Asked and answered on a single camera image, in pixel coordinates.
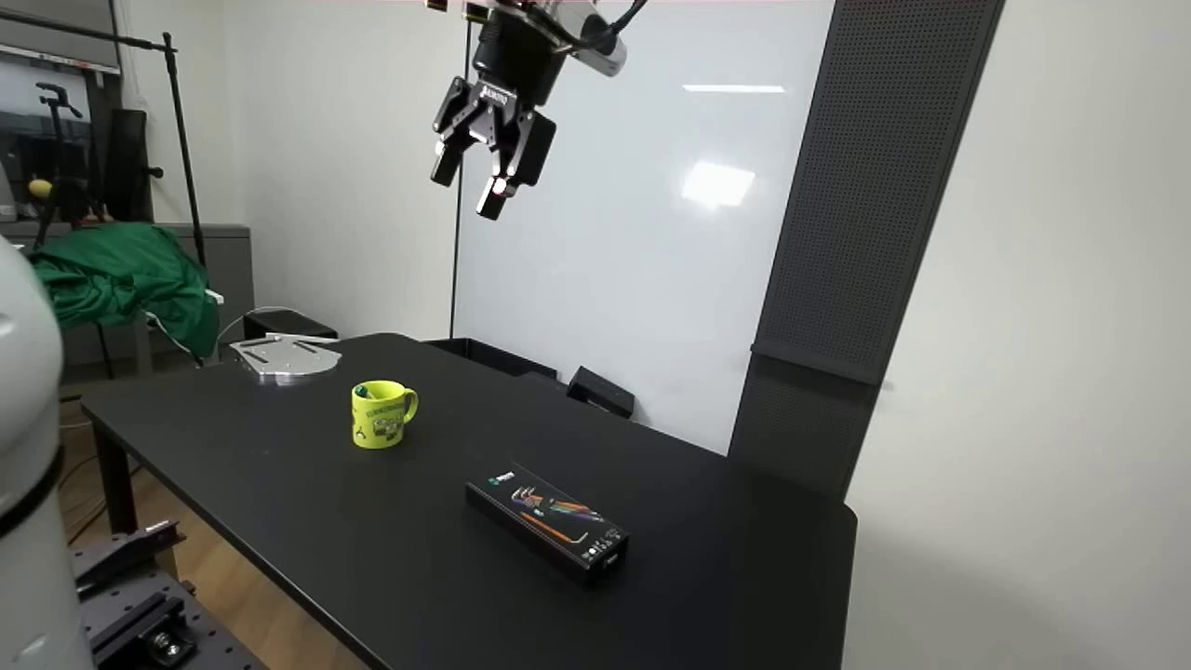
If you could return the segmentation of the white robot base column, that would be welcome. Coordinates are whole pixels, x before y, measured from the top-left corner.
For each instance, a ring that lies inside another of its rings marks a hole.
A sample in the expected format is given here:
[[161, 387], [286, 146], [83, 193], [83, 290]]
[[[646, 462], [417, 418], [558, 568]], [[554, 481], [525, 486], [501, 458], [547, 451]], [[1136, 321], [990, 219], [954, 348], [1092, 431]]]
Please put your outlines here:
[[59, 516], [59, 370], [43, 285], [0, 238], [0, 670], [93, 670]]

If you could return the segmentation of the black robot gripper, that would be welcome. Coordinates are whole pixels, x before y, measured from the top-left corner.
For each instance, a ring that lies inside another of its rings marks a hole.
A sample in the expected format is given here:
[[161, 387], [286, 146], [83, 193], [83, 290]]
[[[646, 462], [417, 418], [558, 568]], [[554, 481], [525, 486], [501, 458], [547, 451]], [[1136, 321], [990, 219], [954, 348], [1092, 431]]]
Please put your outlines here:
[[486, 9], [481, 21], [473, 73], [455, 73], [434, 110], [430, 179], [451, 184], [473, 146], [473, 125], [486, 131], [494, 150], [492, 179], [478, 212], [497, 219], [506, 199], [543, 176], [554, 121], [543, 114], [561, 70], [561, 49], [525, 14]]

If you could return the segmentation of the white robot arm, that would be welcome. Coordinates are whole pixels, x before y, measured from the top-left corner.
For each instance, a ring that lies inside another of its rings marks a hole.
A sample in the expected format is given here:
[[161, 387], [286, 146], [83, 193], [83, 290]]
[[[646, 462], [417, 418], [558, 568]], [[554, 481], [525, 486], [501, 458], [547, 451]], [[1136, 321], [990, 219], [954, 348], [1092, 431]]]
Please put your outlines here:
[[646, 8], [628, 0], [616, 19], [600, 0], [464, 0], [464, 19], [481, 25], [473, 70], [455, 73], [434, 110], [430, 179], [451, 184], [464, 153], [484, 141], [494, 167], [478, 212], [497, 219], [520, 184], [536, 184], [554, 141], [543, 104], [566, 59], [613, 76], [628, 49], [623, 29]]

